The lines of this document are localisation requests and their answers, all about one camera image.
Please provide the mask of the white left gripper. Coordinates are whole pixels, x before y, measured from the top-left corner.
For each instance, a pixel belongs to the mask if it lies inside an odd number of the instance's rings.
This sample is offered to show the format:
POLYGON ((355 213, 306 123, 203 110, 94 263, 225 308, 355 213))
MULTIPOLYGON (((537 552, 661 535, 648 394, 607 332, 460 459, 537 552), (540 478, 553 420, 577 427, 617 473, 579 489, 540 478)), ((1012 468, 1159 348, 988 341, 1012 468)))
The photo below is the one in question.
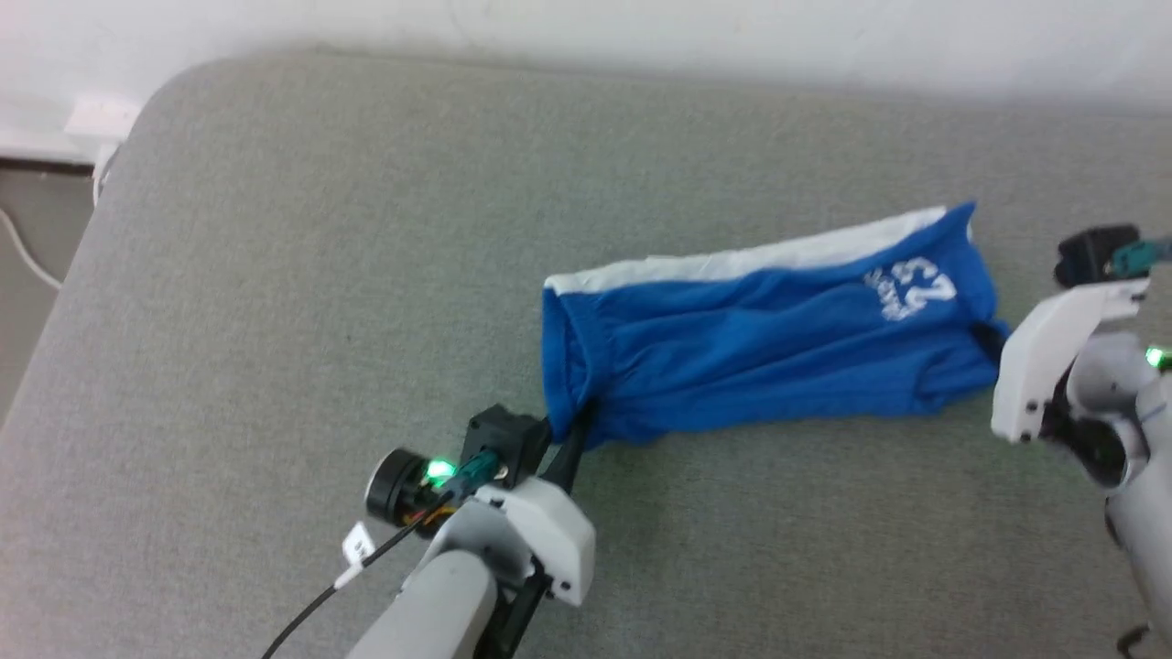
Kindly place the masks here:
POLYGON ((455 592, 443 598, 458 633, 456 658, 512 658, 541 604, 578 609, 595 572, 597 530, 573 492, 590 444, 587 402, 540 477, 515 488, 482 485, 437 535, 437 556, 455 552, 455 592))

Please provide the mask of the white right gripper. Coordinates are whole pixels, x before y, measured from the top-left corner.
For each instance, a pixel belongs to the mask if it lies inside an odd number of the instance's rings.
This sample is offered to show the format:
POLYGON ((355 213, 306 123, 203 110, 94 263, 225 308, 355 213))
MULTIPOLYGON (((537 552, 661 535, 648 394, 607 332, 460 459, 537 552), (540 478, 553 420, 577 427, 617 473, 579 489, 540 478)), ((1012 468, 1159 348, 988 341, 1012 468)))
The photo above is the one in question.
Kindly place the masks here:
POLYGON ((1010 334, 999 320, 970 324, 970 337, 989 362, 992 432, 1016 444, 1041 439, 1044 405, 1101 324, 1138 315, 1150 278, 1089 284, 1045 297, 1010 334))

